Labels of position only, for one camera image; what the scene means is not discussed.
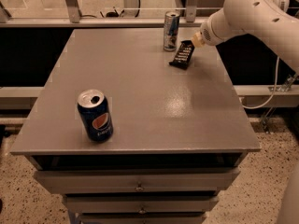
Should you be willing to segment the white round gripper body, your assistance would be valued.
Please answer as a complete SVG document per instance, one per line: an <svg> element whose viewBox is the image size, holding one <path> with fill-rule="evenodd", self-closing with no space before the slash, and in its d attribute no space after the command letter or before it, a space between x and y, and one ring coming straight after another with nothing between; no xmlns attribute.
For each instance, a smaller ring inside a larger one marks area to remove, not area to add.
<svg viewBox="0 0 299 224"><path fill-rule="evenodd" d="M204 44L217 46L236 36L227 21L223 9L213 13L207 21L201 24L200 39Z"/></svg>

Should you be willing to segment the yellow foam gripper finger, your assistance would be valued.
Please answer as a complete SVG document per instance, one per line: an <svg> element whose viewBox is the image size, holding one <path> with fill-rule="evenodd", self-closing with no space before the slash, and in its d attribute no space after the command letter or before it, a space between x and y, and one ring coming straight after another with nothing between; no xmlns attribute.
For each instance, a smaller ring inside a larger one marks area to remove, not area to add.
<svg viewBox="0 0 299 224"><path fill-rule="evenodd" d="M192 36L192 43L196 48L201 48L206 44L200 32Z"/></svg>

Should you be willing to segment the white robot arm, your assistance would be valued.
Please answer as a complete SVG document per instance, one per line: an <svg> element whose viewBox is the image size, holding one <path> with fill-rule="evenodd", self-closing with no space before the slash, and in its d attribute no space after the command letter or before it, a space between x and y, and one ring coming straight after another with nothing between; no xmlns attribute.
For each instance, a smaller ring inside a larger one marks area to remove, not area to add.
<svg viewBox="0 0 299 224"><path fill-rule="evenodd" d="M272 62L265 48L299 72L298 20L281 7L282 0L225 0L223 8L204 22L205 41L221 50L235 85L265 85ZM266 135L256 128L262 151L248 155L242 174L221 194L206 224L299 224L298 116L289 112Z"/></svg>

